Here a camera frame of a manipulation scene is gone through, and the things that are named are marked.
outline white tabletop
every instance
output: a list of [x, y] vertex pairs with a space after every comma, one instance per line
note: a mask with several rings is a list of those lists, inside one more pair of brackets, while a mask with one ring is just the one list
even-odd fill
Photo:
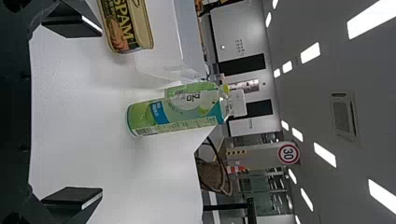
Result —
[[127, 106], [161, 97], [168, 81], [139, 74], [134, 55], [113, 54], [104, 37], [65, 39], [39, 27], [30, 44], [35, 194], [103, 188], [90, 223], [200, 223], [193, 152], [212, 128], [135, 139], [126, 127]]

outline ceiling vent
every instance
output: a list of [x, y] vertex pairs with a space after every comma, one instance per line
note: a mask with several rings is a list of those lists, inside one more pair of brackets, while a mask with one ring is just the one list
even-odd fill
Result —
[[358, 123], [353, 91], [332, 93], [332, 126], [337, 135], [355, 142], [358, 137]]

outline speed limit sign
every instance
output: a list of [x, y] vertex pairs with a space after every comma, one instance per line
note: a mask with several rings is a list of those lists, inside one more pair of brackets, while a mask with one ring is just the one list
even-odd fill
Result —
[[287, 164], [295, 164], [300, 159], [300, 150], [294, 145], [285, 145], [277, 152], [279, 159]]

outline fluorescent light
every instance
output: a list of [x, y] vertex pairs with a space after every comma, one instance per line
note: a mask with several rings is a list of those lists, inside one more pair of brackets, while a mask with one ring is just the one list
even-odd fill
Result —
[[267, 15], [267, 19], [265, 19], [265, 25], [267, 26], [267, 28], [270, 26], [271, 19], [272, 19], [272, 15], [271, 12], [269, 12]]
[[309, 47], [301, 53], [301, 62], [307, 63], [317, 58], [318, 56], [320, 56], [320, 45], [319, 43], [315, 43], [313, 46]]
[[292, 131], [294, 137], [296, 137], [298, 140], [300, 140], [300, 142], [303, 142], [303, 141], [304, 141], [303, 134], [300, 133], [300, 131], [298, 131], [297, 129], [294, 129], [294, 128], [291, 129], [291, 131]]
[[95, 23], [93, 23], [92, 21], [88, 20], [88, 18], [86, 18], [85, 16], [82, 16], [82, 20], [87, 22], [93, 29], [99, 31], [100, 33], [103, 32], [103, 30], [97, 26]]
[[347, 22], [349, 39], [364, 34], [376, 26], [396, 17], [395, 0], [379, 0]]
[[282, 127], [286, 130], [286, 131], [288, 131], [289, 130], [289, 124], [287, 123], [287, 122], [285, 122], [285, 121], [281, 121], [281, 123], [282, 123]]
[[317, 153], [323, 160], [328, 162], [334, 168], [337, 168], [337, 160], [329, 150], [320, 146], [318, 143], [314, 143], [315, 153]]
[[293, 70], [293, 64], [291, 64], [291, 61], [286, 62], [282, 66], [283, 73], [286, 74], [289, 71]]
[[291, 169], [289, 169], [289, 176], [290, 176], [291, 180], [293, 181], [293, 183], [295, 185], [297, 185], [297, 177]]
[[278, 0], [273, 0], [273, 8], [276, 9]]
[[301, 224], [300, 219], [297, 217], [297, 215], [296, 215], [296, 223]]
[[274, 71], [274, 77], [280, 77], [280, 70], [279, 69], [276, 69]]
[[370, 194], [377, 201], [396, 214], [396, 196], [369, 179]]
[[306, 205], [308, 205], [309, 209], [311, 209], [311, 212], [314, 212], [314, 205], [312, 204], [311, 200], [309, 199], [308, 195], [306, 195], [305, 190], [301, 189], [301, 196], [303, 196]]

